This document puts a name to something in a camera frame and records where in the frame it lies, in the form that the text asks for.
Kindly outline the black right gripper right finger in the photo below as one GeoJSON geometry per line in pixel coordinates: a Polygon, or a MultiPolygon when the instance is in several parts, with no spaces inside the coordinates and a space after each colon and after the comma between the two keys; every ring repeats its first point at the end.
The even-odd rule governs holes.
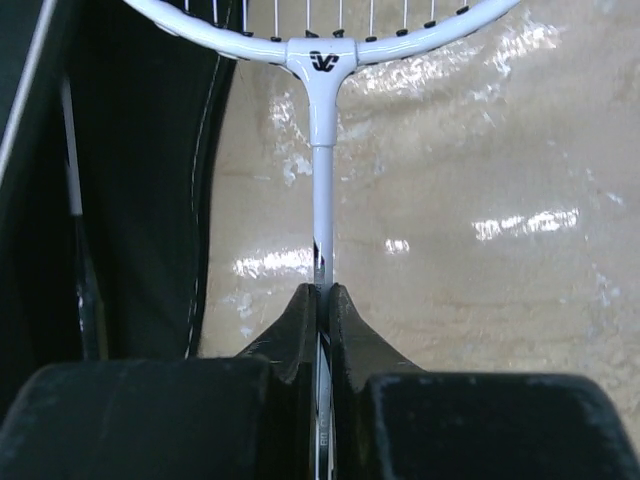
{"type": "Polygon", "coordinates": [[[329,297],[340,479],[635,479],[639,457],[591,379],[423,369],[329,297]]]}

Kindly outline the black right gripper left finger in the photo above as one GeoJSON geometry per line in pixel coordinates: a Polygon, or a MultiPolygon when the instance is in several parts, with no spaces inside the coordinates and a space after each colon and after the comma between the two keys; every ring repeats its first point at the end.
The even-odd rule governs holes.
{"type": "Polygon", "coordinates": [[[5,479],[310,479],[316,293],[240,354],[37,371],[1,429],[5,479]]]}

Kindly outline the black shaft badminton racket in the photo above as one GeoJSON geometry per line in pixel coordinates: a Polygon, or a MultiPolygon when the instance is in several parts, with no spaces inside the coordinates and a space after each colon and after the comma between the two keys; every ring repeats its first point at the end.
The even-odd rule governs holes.
{"type": "Polygon", "coordinates": [[[67,183],[69,207],[74,233],[74,272],[78,322],[82,337],[83,357],[100,359],[97,307],[98,290],[83,220],[80,172],[73,116],[71,85],[64,77],[60,87],[61,106],[67,147],[67,183]]]}

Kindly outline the black racket cover bag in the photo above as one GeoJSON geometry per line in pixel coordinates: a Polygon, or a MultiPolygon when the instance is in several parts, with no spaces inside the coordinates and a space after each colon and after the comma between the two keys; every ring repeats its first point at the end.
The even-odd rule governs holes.
{"type": "Polygon", "coordinates": [[[113,359],[197,354],[235,65],[121,1],[1,5],[1,404],[82,356],[61,84],[113,359]]]}

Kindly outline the white badminton racket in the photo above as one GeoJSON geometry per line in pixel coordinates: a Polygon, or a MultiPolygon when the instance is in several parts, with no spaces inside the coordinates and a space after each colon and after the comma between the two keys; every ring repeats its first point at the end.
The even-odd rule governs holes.
{"type": "Polygon", "coordinates": [[[305,29],[303,36],[284,39],[276,27],[270,38],[223,27],[216,16],[206,18],[188,4],[128,0],[128,6],[160,30],[213,50],[232,60],[277,66],[301,81],[309,107],[309,145],[312,165],[313,274],[316,291],[316,354],[314,358],[314,437],[312,478],[330,479],[335,465],[332,411],[332,367],[329,303],[334,285],[334,149],[337,145],[337,99],[345,79],[359,69],[423,55],[496,22],[515,7],[513,1],[464,1],[450,16],[436,16],[418,30],[410,30],[409,13],[392,37],[368,34],[359,41],[339,26],[328,36],[305,29]]]}

